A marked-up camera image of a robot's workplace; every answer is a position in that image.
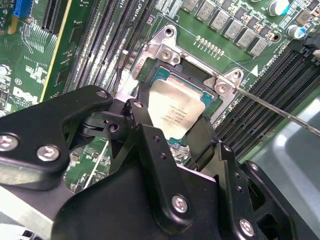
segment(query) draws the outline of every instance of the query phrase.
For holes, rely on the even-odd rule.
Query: motherboard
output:
[[[0,0],[0,116],[86,85],[136,97],[143,82],[178,164],[192,166],[201,114],[243,161],[288,121],[221,79],[297,114],[320,94],[319,15],[318,0]],[[69,189],[106,177],[110,155],[104,138],[73,152]]]

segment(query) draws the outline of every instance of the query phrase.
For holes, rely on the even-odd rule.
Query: screw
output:
[[[255,165],[254,163],[251,163],[250,166],[253,168],[253,170],[258,171],[259,168],[257,165]]]
[[[224,145],[224,149],[228,152],[232,152],[232,149],[228,145]]]
[[[233,78],[234,79],[239,79],[241,77],[241,72],[239,71],[236,71],[234,74],[233,74]]]
[[[224,93],[227,90],[227,86],[226,85],[219,85],[218,90],[220,93]]]
[[[136,105],[138,108],[142,108],[143,107],[143,105],[138,101],[135,101],[133,104]]]
[[[250,222],[245,219],[240,219],[239,221],[241,230],[243,233],[249,237],[253,237],[255,235],[254,228],[251,226]]]
[[[7,152],[18,146],[18,139],[11,135],[0,135],[0,152]]]
[[[179,213],[182,213],[182,214],[184,214],[188,210],[188,204],[186,200],[184,200],[182,197],[178,195],[173,196],[172,205],[175,210],[177,210]]]
[[[42,146],[36,151],[37,157],[44,162],[53,162],[58,159],[60,152],[55,146]]]
[[[104,99],[106,99],[106,98],[108,97],[107,93],[106,93],[105,91],[102,91],[102,90],[97,91],[96,94],[97,94],[99,97],[104,98]]]

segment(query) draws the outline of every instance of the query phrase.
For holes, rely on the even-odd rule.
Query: white triangle marking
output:
[[[258,65],[256,65],[256,66],[254,67],[254,69],[252,69],[251,73],[252,73],[253,75],[255,75],[256,77],[259,76]]]

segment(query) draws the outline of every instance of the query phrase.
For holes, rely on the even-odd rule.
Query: yellow slot edge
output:
[[[54,63],[55,63],[56,56],[57,56],[57,53],[58,53],[60,41],[61,41],[65,26],[66,26],[66,22],[67,22],[67,19],[68,19],[68,15],[69,15],[69,11],[70,11],[70,7],[71,7],[72,1],[73,0],[68,0],[68,3],[66,5],[66,9],[65,9],[64,16],[63,16],[61,28],[60,28],[60,31],[59,31],[59,34],[58,34],[58,39],[56,41],[56,45],[55,45],[55,48],[54,48],[54,51],[53,51],[53,55],[52,55],[51,63],[50,63],[50,66],[49,66],[48,74],[46,76],[46,80],[45,80],[45,83],[44,83],[44,86],[43,86],[43,90],[42,90],[42,93],[41,93],[40,103],[45,98],[45,93],[46,93],[46,90],[47,90],[47,87],[48,87],[48,82],[49,82],[49,79],[50,79],[50,75],[51,75],[52,69],[54,68]]]

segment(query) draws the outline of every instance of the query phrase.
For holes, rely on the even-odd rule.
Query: blue connector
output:
[[[26,18],[30,15],[33,0],[16,0],[13,15]]]

